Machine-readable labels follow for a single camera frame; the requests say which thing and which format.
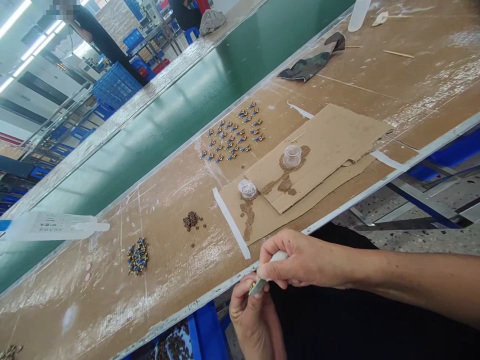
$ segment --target wooden stick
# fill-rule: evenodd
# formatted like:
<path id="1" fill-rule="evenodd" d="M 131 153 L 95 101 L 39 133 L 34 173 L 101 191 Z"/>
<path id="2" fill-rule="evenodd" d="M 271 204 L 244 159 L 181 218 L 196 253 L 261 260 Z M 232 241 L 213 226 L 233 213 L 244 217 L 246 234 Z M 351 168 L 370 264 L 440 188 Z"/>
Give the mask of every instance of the wooden stick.
<path id="1" fill-rule="evenodd" d="M 294 142 L 296 142 L 296 141 L 299 139 L 299 137 L 301 137 L 303 134 L 297 136 L 297 137 L 294 138 L 292 141 L 290 141 L 290 144 L 293 144 Z"/>
<path id="2" fill-rule="evenodd" d="M 401 52 L 388 51 L 388 50 L 383 50 L 383 52 L 384 52 L 384 53 L 387 53 L 387 54 L 393 54 L 393 55 L 403 56 L 403 57 L 405 57 L 405 58 L 415 59 L 415 56 L 407 55 L 407 54 L 404 54 L 404 53 L 401 53 Z"/>

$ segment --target person's right hand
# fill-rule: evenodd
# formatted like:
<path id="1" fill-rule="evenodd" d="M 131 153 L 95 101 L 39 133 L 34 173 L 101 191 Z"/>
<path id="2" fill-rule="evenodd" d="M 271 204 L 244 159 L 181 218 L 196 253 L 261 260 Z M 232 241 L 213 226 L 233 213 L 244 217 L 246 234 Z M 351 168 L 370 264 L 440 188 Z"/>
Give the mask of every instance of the person's right hand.
<path id="1" fill-rule="evenodd" d="M 269 262 L 279 250 L 290 257 Z M 346 289 L 359 279 L 363 266 L 359 252 L 285 229 L 262 244 L 256 274 L 260 279 L 275 281 L 282 289 L 288 284 Z"/>

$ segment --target clear plastic cup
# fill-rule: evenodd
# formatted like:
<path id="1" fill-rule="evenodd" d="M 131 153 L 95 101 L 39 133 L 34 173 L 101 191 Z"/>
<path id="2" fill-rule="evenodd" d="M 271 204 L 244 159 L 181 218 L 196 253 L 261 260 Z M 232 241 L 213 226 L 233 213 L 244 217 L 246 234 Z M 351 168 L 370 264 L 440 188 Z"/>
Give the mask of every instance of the clear plastic cup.
<path id="1" fill-rule="evenodd" d="M 283 155 L 283 165 L 287 168 L 296 168 L 302 161 L 302 148 L 298 145 L 289 145 Z"/>
<path id="2" fill-rule="evenodd" d="M 242 180 L 238 183 L 238 190 L 241 193 L 241 196 L 246 199 L 250 200 L 257 195 L 257 188 L 250 180 Z"/>

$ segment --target factory floor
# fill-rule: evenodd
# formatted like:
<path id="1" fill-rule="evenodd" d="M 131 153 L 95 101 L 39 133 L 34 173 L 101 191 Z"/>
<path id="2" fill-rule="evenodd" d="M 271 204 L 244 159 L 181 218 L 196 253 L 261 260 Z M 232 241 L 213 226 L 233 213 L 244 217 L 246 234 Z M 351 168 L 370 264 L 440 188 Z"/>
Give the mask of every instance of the factory floor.
<path id="1" fill-rule="evenodd" d="M 480 156 L 476 156 L 455 169 L 461 171 L 478 165 L 479 163 Z M 422 184 L 424 184 L 408 175 L 403 175 L 400 178 L 418 189 L 421 189 Z M 443 202 L 455 209 L 478 196 L 480 196 L 480 176 L 470 176 L 434 196 L 433 199 Z M 369 220 L 374 221 L 404 202 L 405 200 L 401 196 L 384 187 L 360 202 L 356 208 Z M 398 219 L 406 220 L 426 216 L 427 214 L 418 208 L 414 208 Z M 349 212 L 344 212 L 336 217 L 333 222 L 350 229 L 361 225 L 360 221 Z M 368 237 L 374 245 L 382 250 L 480 255 L 480 224 L 478 223 L 464 230 L 387 230 L 363 231 L 361 234 Z M 229 300 L 231 292 L 232 289 L 219 296 L 215 300 L 217 306 Z M 223 317 L 227 311 L 228 310 L 225 309 L 219 312 L 219 317 Z M 226 338 L 232 359 L 244 359 L 232 325 L 226 330 Z"/>

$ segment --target cardboard piece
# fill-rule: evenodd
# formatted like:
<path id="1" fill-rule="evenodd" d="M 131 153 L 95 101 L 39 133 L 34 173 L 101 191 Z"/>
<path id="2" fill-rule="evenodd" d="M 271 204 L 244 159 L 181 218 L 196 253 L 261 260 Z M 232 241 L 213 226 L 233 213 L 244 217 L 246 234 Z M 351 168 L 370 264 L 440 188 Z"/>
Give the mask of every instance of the cardboard piece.
<path id="1" fill-rule="evenodd" d="M 245 173 L 260 193 L 283 214 L 345 162 L 358 161 L 393 128 L 385 122 L 328 104 Z M 301 147 L 301 163 L 282 164 L 292 141 Z"/>
<path id="2" fill-rule="evenodd" d="M 282 215 L 261 194 L 252 200 L 241 197 L 239 182 L 245 179 L 243 174 L 225 186 L 220 191 L 220 196 L 246 244 L 251 245 L 305 214 L 339 186 L 361 174 L 374 160 L 373 156 L 367 154 L 351 166 L 341 166 Z"/>

